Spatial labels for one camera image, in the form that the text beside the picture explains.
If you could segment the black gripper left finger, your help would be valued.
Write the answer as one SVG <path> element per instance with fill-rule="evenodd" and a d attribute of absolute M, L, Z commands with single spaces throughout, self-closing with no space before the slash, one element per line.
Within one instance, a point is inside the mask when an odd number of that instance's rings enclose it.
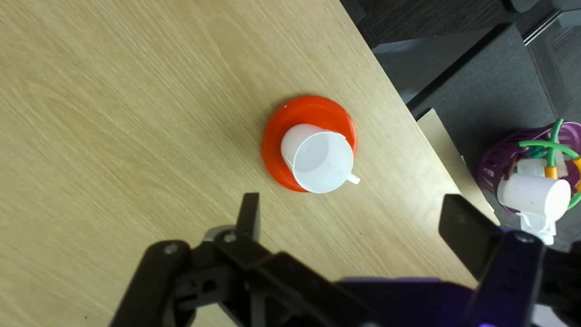
<path fill-rule="evenodd" d="M 246 193 L 237 220 L 237 244 L 255 248 L 260 244 L 260 195 Z"/>

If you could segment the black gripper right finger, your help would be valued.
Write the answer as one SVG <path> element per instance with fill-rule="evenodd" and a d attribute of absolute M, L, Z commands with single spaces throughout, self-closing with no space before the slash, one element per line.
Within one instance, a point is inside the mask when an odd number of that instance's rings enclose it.
<path fill-rule="evenodd" d="M 443 199 L 440 237 L 456 259 L 480 280 L 503 231 L 462 195 Z"/>

